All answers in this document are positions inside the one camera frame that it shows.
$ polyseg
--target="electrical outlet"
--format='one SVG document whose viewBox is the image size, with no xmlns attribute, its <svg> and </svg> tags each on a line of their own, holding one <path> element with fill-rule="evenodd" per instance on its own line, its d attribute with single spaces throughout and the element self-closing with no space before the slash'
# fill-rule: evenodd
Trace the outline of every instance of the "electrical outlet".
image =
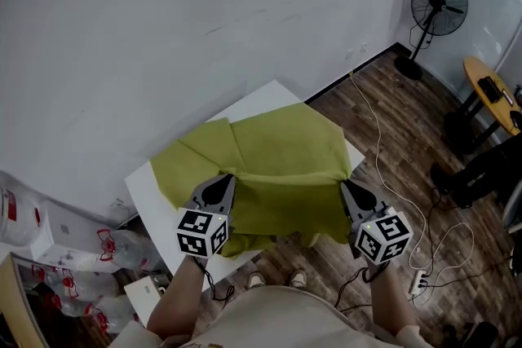
<svg viewBox="0 0 522 348">
<path fill-rule="evenodd" d="M 409 286 L 409 296 L 415 297 L 418 296 L 424 287 L 419 287 L 421 284 L 422 276 L 425 275 L 426 272 L 424 270 L 417 270 L 415 272 L 414 280 L 411 282 L 411 286 Z"/>
<path fill-rule="evenodd" d="M 131 208 L 125 204 L 122 199 L 116 198 L 116 200 L 108 206 L 109 209 L 119 209 L 125 210 L 127 212 L 127 217 L 131 215 Z"/>
</svg>

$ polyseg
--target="sneaker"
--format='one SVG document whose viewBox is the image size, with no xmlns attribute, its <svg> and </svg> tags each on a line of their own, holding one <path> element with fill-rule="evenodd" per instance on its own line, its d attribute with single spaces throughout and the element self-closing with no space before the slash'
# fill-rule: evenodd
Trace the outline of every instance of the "sneaker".
<svg viewBox="0 0 522 348">
<path fill-rule="evenodd" d="M 430 177 L 439 189 L 440 194 L 447 195 L 452 190 L 451 175 L 446 173 L 438 164 L 430 168 Z"/>
<path fill-rule="evenodd" d="M 261 273 L 255 272 L 250 274 L 248 278 L 248 288 L 253 289 L 254 287 L 261 287 L 266 285 L 267 281 Z"/>
<path fill-rule="evenodd" d="M 292 289 L 304 289 L 307 287 L 307 274 L 304 270 L 296 270 L 292 273 L 289 286 Z"/>
<path fill-rule="evenodd" d="M 470 201 L 470 198 L 468 196 L 468 193 L 466 190 L 457 190 L 453 193 L 451 193 L 451 198 L 455 202 L 457 206 L 459 206 L 461 209 L 470 208 L 472 202 Z"/>
</svg>

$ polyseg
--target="box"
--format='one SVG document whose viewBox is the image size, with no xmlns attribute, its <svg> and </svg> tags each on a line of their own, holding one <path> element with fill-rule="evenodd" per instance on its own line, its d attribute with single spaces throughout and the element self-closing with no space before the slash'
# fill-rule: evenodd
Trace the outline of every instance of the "box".
<svg viewBox="0 0 522 348">
<path fill-rule="evenodd" d="M 397 213 L 391 207 L 388 213 L 392 214 L 364 222 L 359 227 L 356 247 L 373 264 L 382 264 L 402 255 L 414 235 L 402 212 Z"/>
<path fill-rule="evenodd" d="M 48 200 L 42 207 L 41 231 L 30 247 L 34 261 L 79 271 L 113 273 L 119 270 L 113 262 L 100 261 L 103 250 L 97 231 L 108 229 L 107 226 Z"/>
<path fill-rule="evenodd" d="M 168 285 L 169 280 L 166 275 L 148 275 L 124 287 L 132 307 L 144 326 L 147 326 L 148 318 Z"/>
<path fill-rule="evenodd" d="M 201 258 L 216 254 L 228 240 L 228 216 L 178 209 L 181 221 L 176 229 L 178 251 Z"/>
</svg>

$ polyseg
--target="fan blade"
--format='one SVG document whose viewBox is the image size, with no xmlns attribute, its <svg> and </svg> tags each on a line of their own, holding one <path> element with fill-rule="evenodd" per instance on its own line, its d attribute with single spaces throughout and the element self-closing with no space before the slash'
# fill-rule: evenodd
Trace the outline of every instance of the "fan blade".
<svg viewBox="0 0 522 348">
<path fill-rule="evenodd" d="M 455 13 L 464 13 L 464 11 L 461 11 L 460 9 L 457 9 L 456 7 L 447 6 L 446 9 L 448 11 L 452 11 L 452 12 L 455 12 Z"/>
</svg>

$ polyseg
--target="white wall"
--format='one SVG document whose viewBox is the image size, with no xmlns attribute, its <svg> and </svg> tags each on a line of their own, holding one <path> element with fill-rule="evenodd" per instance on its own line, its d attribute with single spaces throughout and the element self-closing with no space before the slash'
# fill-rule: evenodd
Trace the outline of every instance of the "white wall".
<svg viewBox="0 0 522 348">
<path fill-rule="evenodd" d="M 498 67 L 498 74 L 513 93 L 516 85 L 522 85 L 522 32 L 513 40 L 513 46 Z"/>
<path fill-rule="evenodd" d="M 418 62 L 461 99 L 471 91 L 462 70 L 463 58 L 475 55 L 495 68 L 522 18 L 521 0 L 468 1 L 468 14 L 461 28 L 450 35 L 434 37 L 430 48 L 418 54 Z M 409 28 L 414 25 L 409 7 L 401 22 L 399 39 L 407 46 Z M 420 32 L 414 32 L 414 45 Z"/>
<path fill-rule="evenodd" d="M 174 137 L 273 78 L 313 95 L 396 40 L 403 3 L 0 0 L 0 169 L 121 220 Z"/>
</svg>

